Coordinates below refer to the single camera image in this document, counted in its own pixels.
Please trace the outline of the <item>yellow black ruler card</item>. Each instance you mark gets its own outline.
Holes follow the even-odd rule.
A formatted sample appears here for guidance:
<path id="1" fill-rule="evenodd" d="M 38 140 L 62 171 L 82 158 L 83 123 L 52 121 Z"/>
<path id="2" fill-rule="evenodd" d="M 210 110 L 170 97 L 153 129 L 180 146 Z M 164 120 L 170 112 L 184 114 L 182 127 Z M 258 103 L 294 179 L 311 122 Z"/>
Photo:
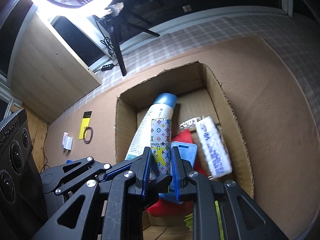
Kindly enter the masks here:
<path id="1" fill-rule="evenodd" d="M 92 111 L 85 111 L 83 113 L 80 130 L 79 130 L 79 136 L 78 136 L 79 140 L 83 140 L 87 135 L 87 127 L 89 126 L 91 115 L 92 115 Z"/>

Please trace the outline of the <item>yellow plastic shuttlecock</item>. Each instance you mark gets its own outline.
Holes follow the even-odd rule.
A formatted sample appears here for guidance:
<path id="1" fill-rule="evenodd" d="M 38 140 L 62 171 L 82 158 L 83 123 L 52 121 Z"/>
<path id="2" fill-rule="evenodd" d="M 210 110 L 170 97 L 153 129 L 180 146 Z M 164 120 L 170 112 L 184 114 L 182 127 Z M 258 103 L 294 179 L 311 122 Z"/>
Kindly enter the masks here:
<path id="1" fill-rule="evenodd" d="M 193 238 L 226 239 L 218 201 L 209 204 L 195 203 L 192 213 L 184 217 L 185 226 L 193 231 Z"/>

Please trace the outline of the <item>white usb charger plug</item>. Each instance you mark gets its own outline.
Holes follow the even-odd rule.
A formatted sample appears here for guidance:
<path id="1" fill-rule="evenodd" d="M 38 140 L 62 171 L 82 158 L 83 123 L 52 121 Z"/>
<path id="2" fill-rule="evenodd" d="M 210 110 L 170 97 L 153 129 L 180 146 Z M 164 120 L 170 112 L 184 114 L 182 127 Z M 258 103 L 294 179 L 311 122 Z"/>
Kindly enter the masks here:
<path id="1" fill-rule="evenodd" d="M 63 144 L 64 150 L 68 152 L 71 151 L 72 144 L 73 144 L 73 138 L 69 136 L 65 137 L 64 144 Z"/>

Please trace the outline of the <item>pink lip balm tube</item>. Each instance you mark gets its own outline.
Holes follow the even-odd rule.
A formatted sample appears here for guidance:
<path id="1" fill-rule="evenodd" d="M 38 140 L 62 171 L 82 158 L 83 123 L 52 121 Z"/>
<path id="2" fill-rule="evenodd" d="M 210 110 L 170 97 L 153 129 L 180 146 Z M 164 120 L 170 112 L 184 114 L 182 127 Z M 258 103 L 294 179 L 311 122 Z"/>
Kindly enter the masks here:
<path id="1" fill-rule="evenodd" d="M 68 137 L 68 133 L 67 133 L 67 132 L 64 132 L 64 134 L 63 134 L 63 139 L 62 139 L 62 146 L 65 145 L 65 141 L 66 141 L 67 137 Z"/>

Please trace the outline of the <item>cardboard box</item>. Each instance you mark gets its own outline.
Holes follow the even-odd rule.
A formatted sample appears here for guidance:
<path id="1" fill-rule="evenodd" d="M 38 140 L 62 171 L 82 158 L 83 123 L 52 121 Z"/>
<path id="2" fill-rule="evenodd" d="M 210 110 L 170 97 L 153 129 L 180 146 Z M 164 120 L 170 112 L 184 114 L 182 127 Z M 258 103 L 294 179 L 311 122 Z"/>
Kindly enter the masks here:
<path id="1" fill-rule="evenodd" d="M 197 157 L 206 175 L 210 175 L 196 123 L 211 117 L 220 130 L 233 171 L 221 178 L 234 179 L 250 197 L 254 183 L 248 150 L 234 111 L 212 70 L 205 64 L 192 62 L 182 66 L 157 66 L 135 74 L 120 85 L 115 121 L 115 156 L 123 161 L 147 110 L 162 93 L 177 96 L 172 116 L 172 138 L 181 141 L 189 133 L 197 145 Z"/>

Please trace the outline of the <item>wooden headboard panel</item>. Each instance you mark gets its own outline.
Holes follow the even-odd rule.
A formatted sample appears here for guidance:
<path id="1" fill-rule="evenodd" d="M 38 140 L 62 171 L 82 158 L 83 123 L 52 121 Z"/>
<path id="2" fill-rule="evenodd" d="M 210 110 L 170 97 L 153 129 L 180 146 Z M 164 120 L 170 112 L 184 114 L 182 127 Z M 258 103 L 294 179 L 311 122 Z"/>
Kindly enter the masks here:
<path id="1" fill-rule="evenodd" d="M 53 26 L 33 14 L 16 45 L 10 90 L 47 122 L 101 85 Z"/>

